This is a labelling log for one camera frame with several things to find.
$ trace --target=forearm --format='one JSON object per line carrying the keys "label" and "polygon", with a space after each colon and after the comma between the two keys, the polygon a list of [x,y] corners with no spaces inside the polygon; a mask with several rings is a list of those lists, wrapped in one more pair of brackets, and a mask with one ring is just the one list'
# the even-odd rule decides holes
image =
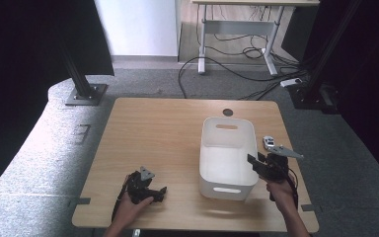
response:
{"label": "forearm", "polygon": [[297,209],[290,209],[283,213],[287,232],[290,237],[310,237]]}
{"label": "forearm", "polygon": [[117,225],[111,225],[104,233],[104,237],[119,237],[122,232],[122,227]]}

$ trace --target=stand base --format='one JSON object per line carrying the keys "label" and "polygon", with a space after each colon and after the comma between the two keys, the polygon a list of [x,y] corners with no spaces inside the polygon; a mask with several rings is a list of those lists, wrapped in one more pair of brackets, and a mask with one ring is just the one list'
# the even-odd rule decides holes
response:
{"label": "stand base", "polygon": [[320,90],[318,98],[315,100],[306,100],[306,87],[287,87],[290,93],[294,108],[298,110],[319,110],[324,114],[337,115],[336,90],[329,86],[323,86]]}
{"label": "stand base", "polygon": [[205,48],[199,47],[199,59],[198,59],[198,74],[203,75],[205,73]]}
{"label": "stand base", "polygon": [[276,76],[278,72],[275,69],[275,65],[273,64],[272,58],[269,56],[269,54],[266,55],[266,48],[262,48],[261,51],[263,53],[266,66],[268,67],[269,74],[271,76]]}
{"label": "stand base", "polygon": [[76,88],[70,93],[69,98],[66,100],[66,106],[97,106],[101,98],[106,92],[107,84],[90,84],[92,93],[89,97],[82,97],[78,95]]}

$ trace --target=gray floor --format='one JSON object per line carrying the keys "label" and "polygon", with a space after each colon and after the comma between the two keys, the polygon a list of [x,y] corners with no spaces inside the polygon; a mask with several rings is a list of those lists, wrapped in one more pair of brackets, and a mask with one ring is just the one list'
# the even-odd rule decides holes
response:
{"label": "gray floor", "polygon": [[[73,88],[71,80],[49,90],[36,127],[0,178],[0,236],[103,234],[103,229],[77,228],[71,218],[114,100],[182,97],[177,81],[181,64],[117,61],[114,66],[115,77],[88,76],[92,83],[109,85],[97,107],[64,106]],[[268,77],[260,66],[244,73]],[[200,76],[188,69],[182,79],[189,97],[200,99],[236,100],[267,85],[224,70]],[[294,149],[306,157],[299,165],[320,223],[313,236],[379,236],[379,166],[342,117],[295,110],[281,87],[264,100],[278,103]]]}

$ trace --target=basket handle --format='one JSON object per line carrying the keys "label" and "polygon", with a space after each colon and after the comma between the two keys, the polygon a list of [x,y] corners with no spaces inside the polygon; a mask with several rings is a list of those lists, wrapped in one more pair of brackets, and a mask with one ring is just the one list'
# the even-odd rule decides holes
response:
{"label": "basket handle", "polygon": [[235,190],[235,189],[226,189],[226,188],[213,188],[214,191],[220,192],[220,193],[230,193],[230,194],[239,194],[242,191],[240,190]]}
{"label": "basket handle", "polygon": [[218,123],[215,127],[217,129],[228,129],[228,130],[237,130],[239,128],[237,125],[233,125],[233,124],[221,124],[221,123]]}

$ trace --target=black curtain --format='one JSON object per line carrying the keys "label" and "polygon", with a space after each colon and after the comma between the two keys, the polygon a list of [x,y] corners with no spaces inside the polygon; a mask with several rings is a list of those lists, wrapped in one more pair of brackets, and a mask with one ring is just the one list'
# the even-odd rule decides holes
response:
{"label": "black curtain", "polygon": [[0,175],[70,78],[62,48],[82,74],[114,75],[93,0],[0,1]]}
{"label": "black curtain", "polygon": [[337,89],[338,111],[379,163],[379,0],[322,0],[306,55],[325,45],[339,26],[339,13],[353,2],[359,2],[356,11],[314,79]]}

